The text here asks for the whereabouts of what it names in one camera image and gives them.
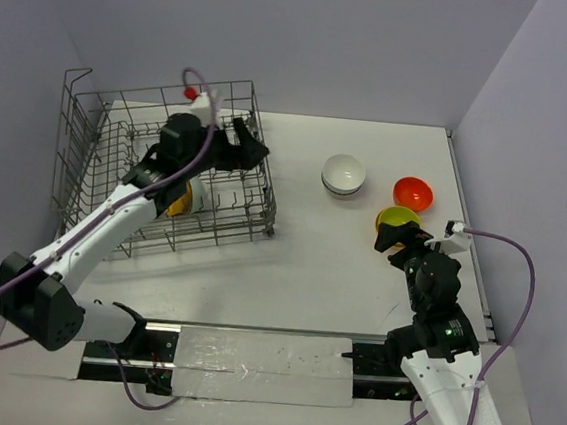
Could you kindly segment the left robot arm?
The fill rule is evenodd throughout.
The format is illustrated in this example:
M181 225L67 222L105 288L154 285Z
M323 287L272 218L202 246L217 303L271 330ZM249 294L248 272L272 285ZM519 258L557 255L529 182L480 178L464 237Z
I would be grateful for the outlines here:
M238 142L190 113L170 115L159 140L106 200L60 239L0 265L0 315L48 351L71 341L109 342L121 356L145 346L146 320L122 303L81 303L78 288L124 239L167 212L188 182L209 169L251 170L269 154L240 118Z

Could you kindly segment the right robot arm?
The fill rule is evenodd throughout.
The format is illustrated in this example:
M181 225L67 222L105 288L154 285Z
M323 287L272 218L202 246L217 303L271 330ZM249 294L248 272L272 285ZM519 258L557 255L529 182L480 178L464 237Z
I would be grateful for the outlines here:
M461 221L449 222L441 238L415 222L377 227L377 252L401 248L388 260L405 275L413 311L410 325L387 334L385 366L410 380L433 425L503 425L485 379L507 346L483 358L458 302L461 266L454 255L477 234Z

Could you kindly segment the yellow-orange bowl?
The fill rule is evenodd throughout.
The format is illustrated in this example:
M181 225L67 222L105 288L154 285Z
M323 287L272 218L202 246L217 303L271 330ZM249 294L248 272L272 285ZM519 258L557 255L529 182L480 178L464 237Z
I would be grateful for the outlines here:
M166 210L166 216L172 218L190 213L193 204L193 194L191 187L186 187L186 192L179 199L175 200Z

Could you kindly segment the white patterned bowl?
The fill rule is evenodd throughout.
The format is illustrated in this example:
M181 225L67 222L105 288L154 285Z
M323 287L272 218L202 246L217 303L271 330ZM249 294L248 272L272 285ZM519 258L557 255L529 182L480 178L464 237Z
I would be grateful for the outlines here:
M367 171L359 159L349 154L335 154L324 162L320 175L327 191L348 197L360 191Z

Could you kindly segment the light blue ribbed bowl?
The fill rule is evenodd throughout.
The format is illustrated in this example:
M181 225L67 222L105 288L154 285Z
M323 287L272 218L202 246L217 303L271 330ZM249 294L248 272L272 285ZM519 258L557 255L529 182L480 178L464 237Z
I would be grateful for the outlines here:
M205 185L198 177L189 180L189 197L187 198L189 214L201 212L206 205L208 194Z

